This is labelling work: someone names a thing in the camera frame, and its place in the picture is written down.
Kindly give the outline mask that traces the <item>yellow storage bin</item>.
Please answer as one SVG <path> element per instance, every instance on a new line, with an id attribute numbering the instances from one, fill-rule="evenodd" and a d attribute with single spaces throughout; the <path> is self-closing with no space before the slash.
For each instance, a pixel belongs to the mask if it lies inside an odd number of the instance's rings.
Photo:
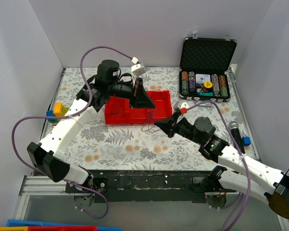
<path id="1" fill-rule="evenodd" d="M 28 231 L 28 226 L 21 226 L 21 227 L 0 227 L 0 231 Z"/>

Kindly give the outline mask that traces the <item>red three-compartment tray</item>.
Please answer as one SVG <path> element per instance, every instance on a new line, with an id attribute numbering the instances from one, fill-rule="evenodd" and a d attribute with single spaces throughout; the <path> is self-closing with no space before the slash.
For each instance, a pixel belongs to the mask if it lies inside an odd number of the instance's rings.
<path id="1" fill-rule="evenodd" d="M 172 115 L 171 96 L 168 90 L 147 93 L 155 103 L 155 109 L 130 108 L 129 100 L 111 97 L 105 105 L 105 123 L 107 125 L 153 124 Z"/>

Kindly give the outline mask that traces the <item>black microphone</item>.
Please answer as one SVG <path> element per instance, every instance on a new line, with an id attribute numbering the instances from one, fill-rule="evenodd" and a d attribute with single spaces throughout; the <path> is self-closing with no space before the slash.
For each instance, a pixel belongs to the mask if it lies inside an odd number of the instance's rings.
<path id="1" fill-rule="evenodd" d="M 240 134 L 240 131 L 239 131 L 239 124 L 236 121 L 231 121 L 229 123 L 229 128 L 230 128 L 231 134 L 232 134 L 233 138 L 235 139 L 235 141 L 236 141 L 238 147 L 240 148 L 241 152 L 243 154 L 245 154 L 243 141 L 242 141 L 241 134 Z"/>

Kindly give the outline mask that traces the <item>yellow dealer chip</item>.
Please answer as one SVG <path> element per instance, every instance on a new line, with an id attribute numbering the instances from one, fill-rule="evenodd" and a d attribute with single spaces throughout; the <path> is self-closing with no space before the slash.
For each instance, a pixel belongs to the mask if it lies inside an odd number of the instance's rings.
<path id="1" fill-rule="evenodd" d="M 207 89 L 211 89 L 212 86 L 213 86 L 213 84 L 212 84 L 212 82 L 210 82 L 210 81 L 206 81 L 206 82 L 204 83 L 204 87 L 207 88 Z"/>

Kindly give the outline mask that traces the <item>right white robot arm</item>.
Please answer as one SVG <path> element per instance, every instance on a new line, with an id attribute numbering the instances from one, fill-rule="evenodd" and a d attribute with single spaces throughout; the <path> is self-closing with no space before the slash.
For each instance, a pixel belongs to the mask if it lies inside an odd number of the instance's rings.
<path id="1" fill-rule="evenodd" d="M 218 164 L 217 174 L 208 179 L 213 191 L 225 188 L 242 192 L 289 219 L 289 169 L 284 172 L 240 155 L 238 149 L 214 134 L 215 127 L 207 117 L 199 117 L 190 124 L 180 112 L 175 112 L 154 124 L 170 138 L 178 134 L 199 144 L 199 152 Z"/>

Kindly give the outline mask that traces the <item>small blue block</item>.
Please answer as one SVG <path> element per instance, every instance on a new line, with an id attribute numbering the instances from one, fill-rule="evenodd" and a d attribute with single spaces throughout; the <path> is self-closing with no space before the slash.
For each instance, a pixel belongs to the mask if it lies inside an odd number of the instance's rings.
<path id="1" fill-rule="evenodd" d="M 243 136 L 242 137 L 242 143 L 243 143 L 243 146 L 250 146 L 251 145 L 250 137 Z"/>

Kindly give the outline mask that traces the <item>black poker chip case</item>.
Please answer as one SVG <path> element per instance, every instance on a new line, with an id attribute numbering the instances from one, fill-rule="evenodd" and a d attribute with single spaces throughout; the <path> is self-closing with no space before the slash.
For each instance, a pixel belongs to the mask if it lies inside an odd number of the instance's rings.
<path id="1" fill-rule="evenodd" d="M 227 70 L 236 50 L 235 39 L 193 38 L 183 41 L 179 65 L 179 97 L 184 100 L 218 103 L 231 99 Z M 211 89 L 196 83 L 196 74 L 210 75 Z M 213 97 L 200 96 L 199 92 L 212 92 Z"/>

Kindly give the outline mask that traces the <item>teal card box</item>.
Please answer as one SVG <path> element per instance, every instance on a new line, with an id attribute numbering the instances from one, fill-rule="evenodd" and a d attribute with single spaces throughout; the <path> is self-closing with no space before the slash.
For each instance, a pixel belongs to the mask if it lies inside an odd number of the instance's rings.
<path id="1" fill-rule="evenodd" d="M 198 94 L 200 96 L 204 96 L 204 97 L 213 97 L 213 93 L 212 92 L 199 92 Z"/>

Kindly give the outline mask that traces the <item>blue toy brick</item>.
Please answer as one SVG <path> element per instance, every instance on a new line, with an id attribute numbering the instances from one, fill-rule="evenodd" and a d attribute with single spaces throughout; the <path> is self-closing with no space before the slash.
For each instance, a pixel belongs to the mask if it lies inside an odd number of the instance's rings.
<path id="1" fill-rule="evenodd" d="M 55 114 L 53 113 L 53 110 L 49 110 L 46 112 L 47 120 L 48 122 L 52 124 L 56 124 L 58 120 L 55 118 Z"/>

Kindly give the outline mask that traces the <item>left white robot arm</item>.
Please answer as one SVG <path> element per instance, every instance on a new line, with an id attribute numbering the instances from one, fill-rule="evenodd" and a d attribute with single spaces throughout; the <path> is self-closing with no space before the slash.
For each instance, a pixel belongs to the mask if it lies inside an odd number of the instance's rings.
<path id="1" fill-rule="evenodd" d="M 143 63 L 131 67 L 130 73 L 121 73 L 119 63 L 103 60 L 97 68 L 96 75 L 88 79 L 89 86 L 76 95 L 67 112 L 55 128 L 39 143 L 31 142 L 27 151 L 35 168 L 54 182 L 61 180 L 76 183 L 81 192 L 89 192 L 93 181 L 84 168 L 66 163 L 63 158 L 66 149 L 83 126 L 91 120 L 110 100 L 110 97 L 128 99 L 132 108 L 155 108 L 143 87 L 141 75 L 146 73 Z"/>

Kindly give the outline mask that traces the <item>red storage bin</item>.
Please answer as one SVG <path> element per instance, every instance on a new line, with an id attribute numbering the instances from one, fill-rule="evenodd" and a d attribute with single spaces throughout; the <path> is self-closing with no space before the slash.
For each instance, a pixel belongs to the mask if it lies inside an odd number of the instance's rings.
<path id="1" fill-rule="evenodd" d="M 27 231 L 98 231 L 96 226 L 28 226 Z"/>

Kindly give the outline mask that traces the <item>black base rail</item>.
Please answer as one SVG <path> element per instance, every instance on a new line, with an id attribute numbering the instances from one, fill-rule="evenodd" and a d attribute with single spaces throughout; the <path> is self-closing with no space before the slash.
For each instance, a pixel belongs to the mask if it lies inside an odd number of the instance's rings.
<path id="1" fill-rule="evenodd" d="M 109 202 L 204 203 L 206 195 L 225 198 L 232 193 L 214 182 L 211 171 L 92 170 L 91 174 L 88 186 Z"/>

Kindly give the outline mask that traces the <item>playing card deck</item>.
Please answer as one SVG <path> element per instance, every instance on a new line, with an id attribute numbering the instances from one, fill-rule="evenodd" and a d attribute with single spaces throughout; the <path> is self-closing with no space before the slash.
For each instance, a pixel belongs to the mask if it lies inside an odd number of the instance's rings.
<path id="1" fill-rule="evenodd" d="M 196 83 L 203 84 L 206 81 L 210 81 L 210 75 L 207 74 L 196 74 Z"/>

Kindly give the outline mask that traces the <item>blue storage bin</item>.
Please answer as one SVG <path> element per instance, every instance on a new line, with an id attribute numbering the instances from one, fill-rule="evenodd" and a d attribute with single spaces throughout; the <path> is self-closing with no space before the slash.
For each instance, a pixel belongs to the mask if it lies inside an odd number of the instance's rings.
<path id="1" fill-rule="evenodd" d="M 6 227 L 21 227 L 21 226 L 79 226 L 79 225 L 42 222 L 42 221 L 18 220 L 18 219 L 9 219 L 6 223 Z M 123 228 L 97 226 L 97 230 L 98 231 L 122 231 Z"/>

